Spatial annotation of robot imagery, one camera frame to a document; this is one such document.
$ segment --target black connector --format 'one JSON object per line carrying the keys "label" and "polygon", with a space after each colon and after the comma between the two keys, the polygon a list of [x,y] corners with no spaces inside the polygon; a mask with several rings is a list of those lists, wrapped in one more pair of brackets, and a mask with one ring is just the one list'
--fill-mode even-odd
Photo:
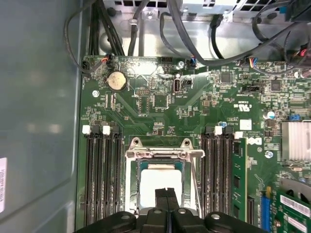
{"label": "black connector", "polygon": [[218,28],[223,19],[224,19],[223,15],[214,15],[209,27],[210,28],[213,28],[213,27]]}

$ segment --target sticker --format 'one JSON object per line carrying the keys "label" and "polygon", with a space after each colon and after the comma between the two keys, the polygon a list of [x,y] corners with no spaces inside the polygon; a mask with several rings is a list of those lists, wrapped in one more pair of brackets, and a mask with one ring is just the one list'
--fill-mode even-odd
{"label": "sticker", "polygon": [[258,146],[261,146],[262,145],[262,138],[261,137],[256,137],[256,138],[250,137],[247,140],[247,144],[250,144],[250,145],[256,144]]}
{"label": "sticker", "polygon": [[310,217],[310,209],[302,204],[299,204],[296,201],[293,201],[289,198],[286,198],[285,196],[281,195],[281,203],[284,205],[287,205],[288,207],[298,211],[299,213]]}
{"label": "sticker", "polygon": [[5,202],[5,178],[7,158],[0,159],[0,213],[4,210]]}
{"label": "sticker", "polygon": [[240,130],[252,130],[252,120],[240,120]]}
{"label": "sticker", "polygon": [[296,221],[295,219],[291,218],[291,217],[287,217],[288,219],[288,223],[293,225],[294,227],[296,227],[298,230],[307,233],[307,227],[304,226],[303,224],[301,224],[300,222]]}

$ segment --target capacitor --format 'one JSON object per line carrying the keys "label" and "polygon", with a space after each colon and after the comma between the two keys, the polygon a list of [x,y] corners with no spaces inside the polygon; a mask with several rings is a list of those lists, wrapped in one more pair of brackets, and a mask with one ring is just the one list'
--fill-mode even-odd
{"label": "capacitor", "polygon": [[266,120],[273,120],[276,118],[276,114],[273,111],[267,111],[263,114],[263,118]]}
{"label": "capacitor", "polygon": [[224,127],[227,127],[228,124],[227,124],[227,122],[219,121],[218,125],[224,128]]}

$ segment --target white label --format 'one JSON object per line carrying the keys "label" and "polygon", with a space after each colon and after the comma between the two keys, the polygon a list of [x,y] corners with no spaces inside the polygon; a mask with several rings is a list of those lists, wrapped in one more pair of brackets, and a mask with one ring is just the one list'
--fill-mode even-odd
{"label": "white label", "polygon": [[300,222],[296,221],[295,219],[291,218],[291,217],[287,217],[288,219],[288,223],[290,223],[291,225],[293,225],[294,227],[296,227],[298,230],[307,233],[307,227],[302,225]]}
{"label": "white label", "polygon": [[239,108],[240,112],[249,112],[250,108],[252,108],[251,104],[234,104],[234,108]]}
{"label": "white label", "polygon": [[252,120],[240,120],[240,130],[252,130]]}
{"label": "white label", "polygon": [[281,203],[287,205],[288,207],[291,207],[292,209],[307,217],[310,217],[310,209],[302,204],[299,204],[296,201],[286,198],[285,196],[281,196]]}
{"label": "white label", "polygon": [[7,158],[0,159],[0,213],[4,210]]}
{"label": "white label", "polygon": [[262,138],[261,137],[256,137],[256,138],[250,137],[250,138],[248,138],[247,143],[250,145],[256,144],[256,145],[261,146],[262,145]]}

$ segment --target ram slot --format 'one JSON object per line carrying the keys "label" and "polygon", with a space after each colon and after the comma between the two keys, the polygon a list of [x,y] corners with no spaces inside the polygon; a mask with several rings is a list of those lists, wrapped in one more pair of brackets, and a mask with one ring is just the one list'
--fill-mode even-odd
{"label": "ram slot", "polygon": [[87,137],[86,143],[86,185],[85,185],[85,212],[84,212],[84,225],[87,226],[93,221],[94,214],[94,197],[93,197],[93,168],[94,168],[94,141],[93,134]]}
{"label": "ram slot", "polygon": [[220,211],[230,213],[233,134],[215,136],[213,131],[202,135],[205,157],[201,164],[201,199],[203,214]]}
{"label": "ram slot", "polygon": [[113,213],[119,211],[120,185],[121,185],[121,135],[115,133],[113,153]]}
{"label": "ram slot", "polygon": [[224,135],[224,146],[223,146],[223,174],[224,181],[223,185],[223,197],[224,197],[224,206],[223,213],[227,215],[231,212],[231,183],[232,183],[232,151],[233,151],[233,134]]}
{"label": "ram slot", "polygon": [[103,217],[110,215],[111,199],[111,164],[112,164],[112,136],[105,135],[104,141],[104,178],[103,178],[103,199],[102,214]]}
{"label": "ram slot", "polygon": [[214,166],[213,164],[213,153],[214,153],[214,135],[202,135],[202,149],[205,152],[205,157],[201,160],[201,202],[202,202],[202,213],[207,215],[211,210],[211,188],[213,188],[212,183]]}
{"label": "ram slot", "polygon": [[94,142],[94,221],[101,219],[101,187],[103,175],[103,135]]}

